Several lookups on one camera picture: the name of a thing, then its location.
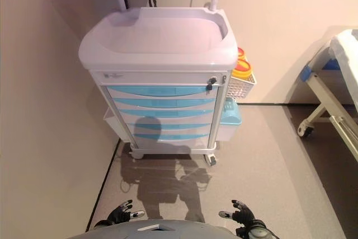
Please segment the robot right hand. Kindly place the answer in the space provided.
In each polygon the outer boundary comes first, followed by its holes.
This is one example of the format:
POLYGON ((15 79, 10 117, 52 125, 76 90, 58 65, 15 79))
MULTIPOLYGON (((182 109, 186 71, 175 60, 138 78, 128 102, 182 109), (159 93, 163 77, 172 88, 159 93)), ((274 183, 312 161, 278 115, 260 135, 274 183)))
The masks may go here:
POLYGON ((221 210, 218 213, 219 216, 226 219, 232 219, 245 227, 249 226, 249 224, 255 219, 255 216, 249 207, 239 200, 232 200, 232 205, 237 209, 235 212, 230 213, 221 210))

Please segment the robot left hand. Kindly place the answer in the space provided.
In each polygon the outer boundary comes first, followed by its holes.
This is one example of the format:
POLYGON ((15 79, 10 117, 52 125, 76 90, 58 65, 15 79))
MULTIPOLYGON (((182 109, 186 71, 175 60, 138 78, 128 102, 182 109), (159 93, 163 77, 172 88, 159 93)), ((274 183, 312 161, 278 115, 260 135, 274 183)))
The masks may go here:
POLYGON ((139 210, 136 212, 131 212, 130 209, 133 207, 133 201, 127 200, 121 203, 117 208, 115 208, 107 217, 107 220, 114 224, 128 222, 131 219, 140 218, 145 216, 145 211, 139 210))

